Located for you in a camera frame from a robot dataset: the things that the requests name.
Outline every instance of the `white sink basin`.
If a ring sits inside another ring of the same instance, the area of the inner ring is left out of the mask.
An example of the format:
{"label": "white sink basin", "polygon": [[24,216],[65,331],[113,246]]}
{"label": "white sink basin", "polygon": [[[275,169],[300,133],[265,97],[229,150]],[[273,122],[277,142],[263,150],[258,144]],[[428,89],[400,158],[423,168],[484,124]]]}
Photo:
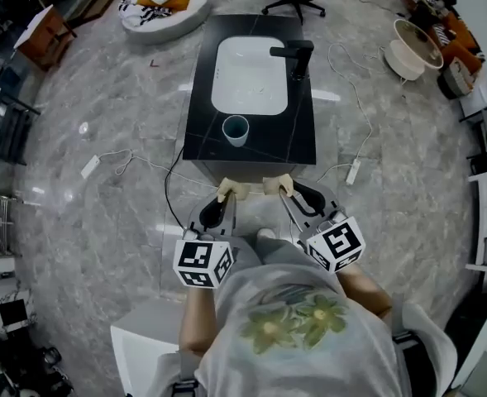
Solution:
{"label": "white sink basin", "polygon": [[285,58],[269,54],[284,47],[264,36],[233,36],[217,48],[212,104],[240,115],[278,115],[287,108]]}

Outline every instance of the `black cable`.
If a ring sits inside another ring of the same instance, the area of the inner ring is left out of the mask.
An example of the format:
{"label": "black cable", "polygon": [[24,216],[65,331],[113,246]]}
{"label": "black cable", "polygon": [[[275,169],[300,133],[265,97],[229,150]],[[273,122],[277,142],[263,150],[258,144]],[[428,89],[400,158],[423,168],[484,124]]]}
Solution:
{"label": "black cable", "polygon": [[376,5],[377,7],[380,7],[381,9],[384,9],[384,10],[387,10],[391,13],[393,13],[394,15],[396,14],[392,9],[388,9],[387,7],[384,7],[384,6],[381,6],[380,4],[376,3],[376,2],[371,2],[370,0],[359,0],[361,3],[371,3],[371,4],[374,4]]}
{"label": "black cable", "polygon": [[171,172],[173,171],[175,165],[177,165],[177,162],[179,161],[180,156],[183,154],[183,150],[184,150],[184,146],[180,149],[180,152],[177,155],[177,158],[175,159],[175,162],[171,165],[171,167],[169,168],[168,173],[166,174],[166,178],[164,180],[164,194],[165,194],[165,197],[166,197],[166,203],[168,204],[168,207],[169,207],[169,210],[171,211],[171,214],[174,215],[175,220],[177,221],[177,223],[179,224],[179,226],[181,228],[183,228],[183,230],[184,230],[183,224],[180,222],[180,220],[179,220],[179,218],[177,218],[177,215],[175,214],[174,210],[171,208],[171,203],[169,202],[169,198],[168,198],[169,177],[171,176]]}

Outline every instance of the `marble floor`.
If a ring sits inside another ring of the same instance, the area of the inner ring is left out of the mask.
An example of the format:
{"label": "marble floor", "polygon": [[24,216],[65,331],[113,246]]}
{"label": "marble floor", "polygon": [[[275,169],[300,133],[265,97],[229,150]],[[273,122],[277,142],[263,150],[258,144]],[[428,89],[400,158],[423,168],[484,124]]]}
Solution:
{"label": "marble floor", "polygon": [[[367,241],[361,264],[390,293],[403,293],[443,325],[473,276],[464,270],[472,224],[466,155],[474,142],[458,123],[457,103],[447,101],[429,71],[414,83],[375,58],[394,37],[399,0],[317,0],[327,11],[304,11],[304,35],[315,51],[309,66],[314,99],[318,164],[303,177],[318,179],[330,166],[351,163],[368,126],[351,85],[356,84],[373,125],[361,152],[356,182],[347,168],[322,180],[355,215]],[[212,13],[259,13],[271,0],[212,0]],[[203,28],[163,45],[127,41],[111,6],[81,26],[57,69],[51,70],[36,104],[42,115],[31,131],[28,166],[17,168],[15,189],[34,205],[14,208],[22,258],[18,274],[33,288],[37,332],[64,358],[64,371],[79,396],[119,396],[122,388],[112,352],[111,323],[144,299],[182,299],[171,269],[180,229],[167,209],[165,171],[105,156],[83,179],[93,155],[133,149],[170,166],[184,142],[186,115]],[[295,16],[291,7],[270,15]],[[154,61],[157,67],[150,67]],[[181,219],[214,188],[190,163],[180,161],[169,198]],[[289,219],[274,197],[252,194],[238,208],[237,233],[271,227],[290,239]]]}

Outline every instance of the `black marble countertop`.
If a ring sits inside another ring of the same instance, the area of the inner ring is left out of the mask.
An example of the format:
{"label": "black marble countertop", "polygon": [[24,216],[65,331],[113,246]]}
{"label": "black marble countertop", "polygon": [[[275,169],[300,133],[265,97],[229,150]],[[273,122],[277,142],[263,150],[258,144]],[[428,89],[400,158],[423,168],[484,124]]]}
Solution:
{"label": "black marble countertop", "polygon": [[183,159],[255,161],[314,165],[316,163],[313,101],[309,76],[291,77],[296,60],[285,59],[288,105],[274,116],[246,115],[249,136],[243,147],[228,143],[222,124],[229,114],[212,104],[212,84],[219,44],[231,36],[270,36],[287,45],[302,40],[295,17],[221,15],[210,17],[199,53],[190,100]]}

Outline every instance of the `white cup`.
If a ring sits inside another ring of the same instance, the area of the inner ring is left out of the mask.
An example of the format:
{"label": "white cup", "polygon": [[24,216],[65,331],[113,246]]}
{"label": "white cup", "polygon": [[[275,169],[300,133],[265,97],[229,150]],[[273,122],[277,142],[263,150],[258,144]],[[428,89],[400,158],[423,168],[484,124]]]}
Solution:
{"label": "white cup", "polygon": [[234,147],[245,145],[249,136],[249,122],[241,115],[232,115],[223,122],[223,134]]}

